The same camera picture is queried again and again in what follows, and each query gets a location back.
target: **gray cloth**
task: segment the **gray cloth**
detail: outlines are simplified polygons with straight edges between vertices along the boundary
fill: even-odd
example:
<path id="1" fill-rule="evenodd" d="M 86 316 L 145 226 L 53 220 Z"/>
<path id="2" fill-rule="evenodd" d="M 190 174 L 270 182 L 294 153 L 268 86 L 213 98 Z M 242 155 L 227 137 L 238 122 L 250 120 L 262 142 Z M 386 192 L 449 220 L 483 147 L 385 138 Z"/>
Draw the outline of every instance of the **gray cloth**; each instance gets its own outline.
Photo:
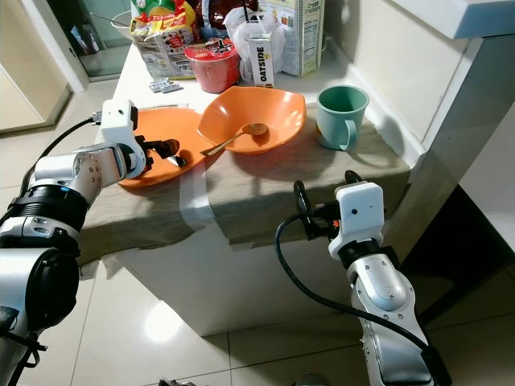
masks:
<path id="1" fill-rule="evenodd" d="M 276 227 L 295 213 L 293 182 L 305 182 L 312 203 L 334 199 L 334 190 L 352 169 L 383 187 L 385 215 L 398 205 L 410 168 L 366 121 L 357 146 L 328 150 L 315 140 L 315 108 L 292 141 L 261 155 L 225 151 L 206 160 L 209 203 L 231 244 L 273 242 Z M 129 248 L 157 248 L 189 237 L 193 231 L 179 209 L 180 179 L 151 187 L 104 189 L 89 211 L 81 233 L 80 264 Z M 303 237 L 300 227 L 285 240 Z"/>

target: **tape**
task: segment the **tape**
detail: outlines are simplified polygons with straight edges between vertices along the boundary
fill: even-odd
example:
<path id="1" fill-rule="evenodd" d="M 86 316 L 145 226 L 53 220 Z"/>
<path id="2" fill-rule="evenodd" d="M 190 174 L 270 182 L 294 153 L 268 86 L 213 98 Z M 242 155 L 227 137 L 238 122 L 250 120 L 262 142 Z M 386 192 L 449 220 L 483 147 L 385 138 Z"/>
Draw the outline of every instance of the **tape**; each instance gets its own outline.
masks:
<path id="1" fill-rule="evenodd" d="M 180 175 L 179 210 L 184 222 L 195 232 L 216 223 L 209 205 L 203 162 Z"/>

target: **black cable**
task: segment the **black cable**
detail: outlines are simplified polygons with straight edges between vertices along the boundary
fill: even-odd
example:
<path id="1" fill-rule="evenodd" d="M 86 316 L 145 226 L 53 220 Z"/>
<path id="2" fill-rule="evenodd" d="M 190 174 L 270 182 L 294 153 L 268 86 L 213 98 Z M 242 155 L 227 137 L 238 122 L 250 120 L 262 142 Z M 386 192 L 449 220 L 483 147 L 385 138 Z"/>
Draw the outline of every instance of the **black cable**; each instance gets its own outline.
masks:
<path id="1" fill-rule="evenodd" d="M 304 215 L 301 213 L 298 213 L 296 215 L 293 215 L 292 217 L 288 218 L 287 220 L 283 221 L 277 228 L 277 231 L 275 233 L 275 253 L 277 254 L 277 257 L 279 259 L 279 262 L 281 263 L 281 266 L 284 268 L 290 279 L 294 282 L 294 284 L 303 291 L 308 297 L 315 300 L 316 302 L 323 304 L 324 306 L 330 307 L 334 310 L 338 310 L 341 312 L 344 312 L 346 314 L 357 316 L 358 318 L 363 318 L 366 320 L 369 320 L 370 322 L 377 323 L 383 327 L 386 327 L 394 332 L 397 332 L 398 334 L 402 335 L 404 338 L 410 340 L 414 345 L 419 347 L 421 350 L 426 350 L 429 348 L 429 346 L 424 343 L 420 338 L 410 333 L 408 330 L 400 327 L 399 325 L 390 322 L 389 320 L 383 319 L 377 315 L 370 314 L 368 312 L 364 312 L 362 310 L 358 310 L 356 308 L 346 306 L 345 304 L 341 304 L 338 302 L 334 302 L 330 299 L 324 298 L 313 291 L 311 291 L 309 288 L 307 288 L 295 275 L 293 270 L 290 268 L 288 263 L 286 262 L 286 259 L 282 255 L 281 252 L 281 234 L 282 231 L 291 223 L 293 223 L 296 220 L 302 219 Z"/>
<path id="2" fill-rule="evenodd" d="M 49 155 L 50 152 L 59 144 L 59 142 L 61 142 L 63 139 L 65 139 L 68 135 L 70 135 L 75 130 L 79 129 L 80 127 L 82 127 L 82 126 L 84 126 L 84 125 L 86 125 L 88 123 L 91 123 L 91 122 L 93 122 L 93 118 L 92 117 L 90 117 L 88 119 L 84 119 L 82 122 L 79 122 L 76 125 L 72 126 L 70 129 L 66 130 L 59 137 L 57 137 L 50 145 L 47 146 L 47 148 L 43 151 L 43 153 L 41 153 L 41 155 L 39 156 L 39 158 L 35 162 L 35 164 L 41 158 L 46 157 L 47 155 Z M 19 197 L 22 197 L 27 192 L 27 188 L 29 186 L 29 182 L 31 181 L 32 173 L 34 173 L 35 164 L 32 165 L 32 167 L 29 170 L 27 170 L 27 172 L 23 176 L 22 186 L 21 186 L 21 188 L 19 190 Z"/>

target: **metal spoon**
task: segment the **metal spoon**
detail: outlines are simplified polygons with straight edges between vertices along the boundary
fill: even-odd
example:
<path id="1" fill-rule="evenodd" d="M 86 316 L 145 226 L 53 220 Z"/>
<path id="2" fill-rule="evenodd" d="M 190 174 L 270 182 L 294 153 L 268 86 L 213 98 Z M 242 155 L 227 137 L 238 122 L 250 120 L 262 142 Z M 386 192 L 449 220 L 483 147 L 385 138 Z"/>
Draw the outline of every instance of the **metal spoon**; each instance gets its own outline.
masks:
<path id="1" fill-rule="evenodd" d="M 253 123 L 251 125 L 243 126 L 243 129 L 241 129 L 241 132 L 236 134 L 234 137 L 229 138 L 227 141 L 222 142 L 220 145 L 216 145 L 212 147 L 211 149 L 206 149 L 201 151 L 200 153 L 202 155 L 214 155 L 218 153 L 220 150 L 223 150 L 226 145 L 228 145 L 230 142 L 234 141 L 236 138 L 240 137 L 243 134 L 250 134 L 252 136 L 254 135 L 263 135 L 268 131 L 268 126 L 264 123 Z"/>

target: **orange plate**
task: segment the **orange plate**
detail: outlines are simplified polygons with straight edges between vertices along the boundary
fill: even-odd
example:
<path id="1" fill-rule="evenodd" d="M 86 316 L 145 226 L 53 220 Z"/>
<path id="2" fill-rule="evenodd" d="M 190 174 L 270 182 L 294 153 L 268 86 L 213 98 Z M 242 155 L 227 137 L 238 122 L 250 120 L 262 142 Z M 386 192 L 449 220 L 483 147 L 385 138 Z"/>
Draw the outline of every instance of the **orange plate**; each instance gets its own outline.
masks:
<path id="1" fill-rule="evenodd" d="M 234 86 L 205 109 L 198 131 L 217 145 L 245 125 L 265 123 L 268 133 L 256 137 L 244 134 L 225 147 L 236 153 L 262 154 L 297 135 L 305 117 L 306 103 L 300 94 L 276 88 Z"/>
<path id="2" fill-rule="evenodd" d="M 204 156 L 200 151 L 212 145 L 196 132 L 199 120 L 200 115 L 190 109 L 141 110 L 138 113 L 138 128 L 134 134 L 144 135 L 146 141 L 176 139 L 180 144 L 176 155 L 186 158 L 187 165 L 177 167 L 167 159 L 161 159 L 155 151 L 148 150 L 148 155 L 154 159 L 152 169 L 136 179 L 124 179 L 120 185 L 124 187 L 155 185 L 181 175 L 202 161 Z"/>

